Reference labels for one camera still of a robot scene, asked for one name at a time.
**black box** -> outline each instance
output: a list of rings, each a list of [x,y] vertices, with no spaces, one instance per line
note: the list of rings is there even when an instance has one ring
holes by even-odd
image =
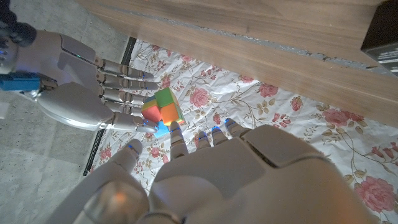
[[[398,0],[377,7],[361,50],[398,77]]]

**wooden shelf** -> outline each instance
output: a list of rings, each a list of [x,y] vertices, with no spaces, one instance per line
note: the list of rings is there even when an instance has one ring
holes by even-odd
[[[257,7],[247,5],[246,1],[220,0],[78,2],[116,29],[138,39],[398,127],[398,78],[172,25],[140,14],[374,65],[359,48],[380,1],[280,0],[256,4]]]

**floor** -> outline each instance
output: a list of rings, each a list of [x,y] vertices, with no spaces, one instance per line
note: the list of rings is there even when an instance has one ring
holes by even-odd
[[[73,0],[12,0],[18,21],[69,35],[120,62],[128,36]],[[43,223],[82,176],[95,132],[56,122],[34,103],[0,91],[0,223]]]

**white cloth with roses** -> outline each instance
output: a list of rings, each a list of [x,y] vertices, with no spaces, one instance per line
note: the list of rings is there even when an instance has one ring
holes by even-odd
[[[130,66],[154,74],[160,88],[173,89],[187,121],[182,129],[188,150],[195,150],[199,131],[209,133],[227,117],[248,128],[273,125],[324,153],[375,220],[398,223],[397,128],[141,40],[134,46]],[[151,96],[154,92],[140,94]],[[132,138],[144,145],[132,175],[149,190],[157,171],[169,161],[169,136],[156,139],[151,134],[107,130],[93,169]]]

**black mount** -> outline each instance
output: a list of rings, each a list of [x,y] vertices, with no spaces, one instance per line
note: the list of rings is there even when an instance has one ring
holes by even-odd
[[[0,0],[0,38],[9,37],[20,47],[27,47],[36,38],[36,29],[23,22],[17,22],[17,16],[9,9],[10,0]]]

